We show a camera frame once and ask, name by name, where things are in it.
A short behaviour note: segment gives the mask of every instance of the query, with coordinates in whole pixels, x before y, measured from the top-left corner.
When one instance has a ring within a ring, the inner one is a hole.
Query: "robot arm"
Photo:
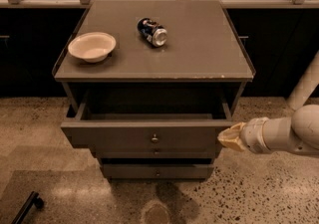
[[[319,155],[319,106],[304,106],[292,117],[262,117],[236,124],[221,132],[218,140],[239,151]]]

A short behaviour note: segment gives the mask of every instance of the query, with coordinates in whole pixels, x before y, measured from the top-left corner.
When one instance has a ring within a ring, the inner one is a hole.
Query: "terrazzo floor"
[[[109,183],[61,132],[67,109],[64,98],[0,99],[1,224],[31,191],[45,207],[23,223],[319,223],[318,158],[224,148],[205,181]],[[233,119],[292,114],[284,98],[241,98]]]

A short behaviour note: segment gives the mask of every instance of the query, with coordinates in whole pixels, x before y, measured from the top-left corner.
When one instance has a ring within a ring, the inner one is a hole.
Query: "bowl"
[[[75,38],[68,46],[69,53],[89,63],[102,61],[116,47],[116,39],[103,32],[92,32]]]

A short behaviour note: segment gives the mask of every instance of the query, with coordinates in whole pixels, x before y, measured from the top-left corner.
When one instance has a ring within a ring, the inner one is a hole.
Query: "can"
[[[162,46],[167,40],[167,30],[150,18],[140,20],[138,30],[155,47]]]

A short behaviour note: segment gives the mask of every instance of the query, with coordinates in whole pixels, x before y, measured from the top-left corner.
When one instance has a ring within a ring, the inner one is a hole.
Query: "gray cabinet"
[[[167,27],[163,47],[139,36],[144,15]],[[208,178],[254,75],[217,0],[95,0],[78,34],[93,31],[117,39],[112,56],[87,64],[66,52],[54,70],[74,113],[62,123],[71,145],[109,179]]]

